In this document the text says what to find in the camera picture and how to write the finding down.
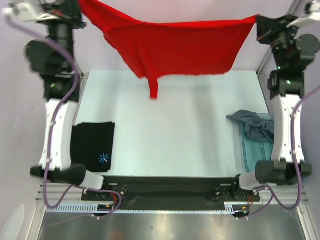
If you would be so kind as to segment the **red t shirt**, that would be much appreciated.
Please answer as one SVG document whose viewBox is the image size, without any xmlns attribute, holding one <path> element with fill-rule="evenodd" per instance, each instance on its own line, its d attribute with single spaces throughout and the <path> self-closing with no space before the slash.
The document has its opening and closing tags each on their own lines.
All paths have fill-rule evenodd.
<svg viewBox="0 0 320 240">
<path fill-rule="evenodd" d="M 81 0 L 81 12 L 158 97 L 158 80 L 168 75 L 222 75 L 229 72 L 256 17 L 151 23 L 140 21 L 98 0 Z"/>
</svg>

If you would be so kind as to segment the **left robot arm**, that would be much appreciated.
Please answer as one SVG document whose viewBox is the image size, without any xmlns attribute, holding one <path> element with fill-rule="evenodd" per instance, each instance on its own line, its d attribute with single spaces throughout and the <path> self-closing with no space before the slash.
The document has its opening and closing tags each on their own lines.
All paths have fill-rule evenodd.
<svg viewBox="0 0 320 240">
<path fill-rule="evenodd" d="M 71 158 L 72 130 L 83 74 L 74 58 L 74 30 L 86 23 L 76 0 L 14 0 L 4 8 L 7 23 L 33 36 L 25 46 L 30 68 L 43 79 L 46 130 L 42 156 L 30 168 L 33 177 L 93 189 L 100 200 L 110 196 L 104 178 Z"/>
</svg>

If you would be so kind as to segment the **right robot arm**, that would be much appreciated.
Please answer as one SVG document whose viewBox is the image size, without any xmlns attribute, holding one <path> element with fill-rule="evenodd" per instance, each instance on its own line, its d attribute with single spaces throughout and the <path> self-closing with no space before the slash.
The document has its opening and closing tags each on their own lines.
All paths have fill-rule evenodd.
<svg viewBox="0 0 320 240">
<path fill-rule="evenodd" d="M 274 144 L 269 161 L 258 161 L 254 171 L 237 175 L 231 196 L 242 201 L 249 193 L 267 187 L 298 185 L 312 173 L 301 146 L 301 113 L 305 96 L 305 70 L 315 60 L 320 41 L 312 34 L 296 37 L 298 30 L 320 20 L 320 2 L 305 4 L 304 17 L 287 14 L 279 18 L 257 16 L 257 38 L 269 45 L 277 66 L 268 79 L 274 113 Z"/>
</svg>

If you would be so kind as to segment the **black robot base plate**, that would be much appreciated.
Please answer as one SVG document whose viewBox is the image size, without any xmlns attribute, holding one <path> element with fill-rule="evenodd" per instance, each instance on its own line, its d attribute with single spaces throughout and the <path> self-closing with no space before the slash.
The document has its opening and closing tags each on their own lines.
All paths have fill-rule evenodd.
<svg viewBox="0 0 320 240">
<path fill-rule="evenodd" d="M 260 200 L 259 194 L 240 189 L 238 177 L 108 176 L 106 180 L 106 189 L 119 193 L 122 203 L 130 206 L 140 203 L 187 208 L 192 203 L 208 206 L 210 203 L 247 204 L 248 200 Z"/>
</svg>

